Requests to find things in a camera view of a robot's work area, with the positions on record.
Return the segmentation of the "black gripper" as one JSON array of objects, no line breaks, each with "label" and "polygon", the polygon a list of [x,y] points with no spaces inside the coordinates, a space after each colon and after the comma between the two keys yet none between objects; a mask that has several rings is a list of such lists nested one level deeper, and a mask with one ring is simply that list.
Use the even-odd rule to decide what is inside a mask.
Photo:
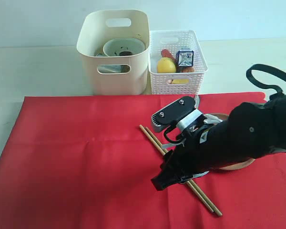
[{"label": "black gripper", "polygon": [[183,183],[195,174],[249,160],[239,148],[230,142],[228,122],[204,125],[187,133],[183,144],[177,145],[163,156],[161,171],[151,179],[157,191]]}]

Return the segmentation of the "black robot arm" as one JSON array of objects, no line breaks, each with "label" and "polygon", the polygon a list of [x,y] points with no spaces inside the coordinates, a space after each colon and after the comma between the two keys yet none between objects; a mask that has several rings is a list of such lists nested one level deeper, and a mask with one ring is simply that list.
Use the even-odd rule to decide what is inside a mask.
[{"label": "black robot arm", "polygon": [[156,132],[180,134],[169,140],[161,172],[152,178],[157,190],[186,182],[195,175],[266,155],[286,152],[286,95],[264,104],[243,102],[227,119],[203,114],[184,96],[152,115]]}]

